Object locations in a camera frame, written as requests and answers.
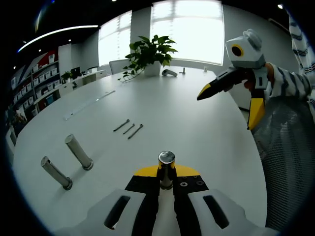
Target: ceiling light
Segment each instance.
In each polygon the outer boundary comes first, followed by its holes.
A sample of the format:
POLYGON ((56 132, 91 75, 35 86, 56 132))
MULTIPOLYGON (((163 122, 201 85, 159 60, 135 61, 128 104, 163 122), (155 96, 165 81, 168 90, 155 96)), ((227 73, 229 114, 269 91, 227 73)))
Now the ceiling light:
POLYGON ((25 44, 22 48, 20 48, 20 49, 18 50, 18 53, 19 53, 22 49, 24 49, 25 47, 29 46, 31 43, 34 43, 35 41, 38 41, 38 40, 40 40, 41 38, 46 37, 46 36, 49 36, 49 35, 54 34, 54 33, 62 32, 62 31, 66 31, 66 30, 75 30, 75 29, 84 29, 84 28, 97 28, 97 27, 98 27, 97 25, 92 25, 92 26, 74 26, 74 27, 68 27, 68 28, 64 28, 64 29, 55 30, 55 31, 52 31, 52 32, 43 34, 42 36, 37 37, 37 38, 31 40, 30 42, 28 42, 27 44, 25 44))

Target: green leaves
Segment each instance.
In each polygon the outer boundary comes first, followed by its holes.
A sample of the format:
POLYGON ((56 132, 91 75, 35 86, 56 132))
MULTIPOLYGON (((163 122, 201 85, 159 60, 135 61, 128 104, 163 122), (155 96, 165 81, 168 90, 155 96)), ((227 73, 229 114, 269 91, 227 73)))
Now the green leaves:
POLYGON ((154 35, 153 39, 152 39, 152 43, 158 41, 158 36, 157 35, 154 35))
POLYGON ((167 51, 168 51, 168 52, 173 52, 173 53, 175 53, 175 52, 177 53, 177 52, 178 52, 178 51, 177 51, 176 49, 174 49, 174 48, 168 48, 167 51))
POLYGON ((166 41, 165 43, 176 43, 176 42, 173 41, 173 40, 168 40, 168 41, 166 41))
POLYGON ((139 38, 141 41, 130 43, 129 45, 133 52, 126 55, 130 65, 124 67, 124 70, 128 71, 123 73, 123 78, 130 77, 127 80, 123 80, 123 82, 136 77, 148 64, 154 64, 155 61, 159 61, 163 66, 170 65, 172 57, 169 53, 177 52, 170 45, 176 42, 171 40, 169 36, 159 37, 154 35, 151 41, 143 36, 139 36, 139 38))
POLYGON ((164 60, 163 63, 162 63, 162 65, 163 65, 163 66, 170 65, 170 62, 169 62, 168 60, 164 60))
POLYGON ((144 42, 150 43, 150 40, 146 37, 139 36, 139 38, 141 38, 144 42))
POLYGON ((162 37, 158 38, 157 42, 159 44, 162 44, 162 43, 165 43, 165 41, 168 39, 169 39, 168 36, 162 36, 162 37))
POLYGON ((129 44, 129 47, 130 47, 130 49, 135 50, 135 47, 134 47, 134 44, 133 44, 133 43, 130 43, 130 44, 129 44))
POLYGON ((128 59, 133 58, 133 55, 132 55, 132 54, 133 54, 133 53, 128 54, 127 56, 125 56, 125 58, 128 58, 128 59))

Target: striped sleeve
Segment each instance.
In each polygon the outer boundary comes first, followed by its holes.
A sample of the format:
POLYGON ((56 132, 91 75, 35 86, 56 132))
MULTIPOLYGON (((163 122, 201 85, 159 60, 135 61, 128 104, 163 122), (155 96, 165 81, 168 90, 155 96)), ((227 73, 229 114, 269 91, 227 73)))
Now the striped sleeve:
POLYGON ((310 103, 310 110, 311 110, 311 113, 313 115, 313 120, 314 120, 314 123, 315 123, 315 86, 314 86, 314 88, 312 90, 309 103, 310 103))
POLYGON ((273 65, 275 83, 271 97, 296 96, 305 99, 311 94, 310 74, 297 74, 273 65))

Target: white plant pot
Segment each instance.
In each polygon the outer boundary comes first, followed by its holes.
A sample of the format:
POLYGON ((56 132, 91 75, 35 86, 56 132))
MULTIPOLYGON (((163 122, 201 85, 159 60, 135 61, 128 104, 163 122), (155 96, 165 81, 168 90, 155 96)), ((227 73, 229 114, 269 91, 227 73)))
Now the white plant pot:
POLYGON ((161 70, 161 64, 159 61, 155 61, 154 64, 149 64, 144 69, 145 76, 159 76, 159 71, 161 70))

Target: person's arm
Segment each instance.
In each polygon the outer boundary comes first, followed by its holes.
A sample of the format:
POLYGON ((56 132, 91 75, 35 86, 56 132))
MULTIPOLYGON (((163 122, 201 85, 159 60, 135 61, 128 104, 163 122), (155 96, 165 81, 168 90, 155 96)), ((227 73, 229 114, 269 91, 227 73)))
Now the person's arm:
POLYGON ((273 87, 270 97, 296 96, 299 99, 305 99, 311 94, 312 80, 314 80, 311 74, 289 72, 271 63, 266 63, 265 66, 273 87))

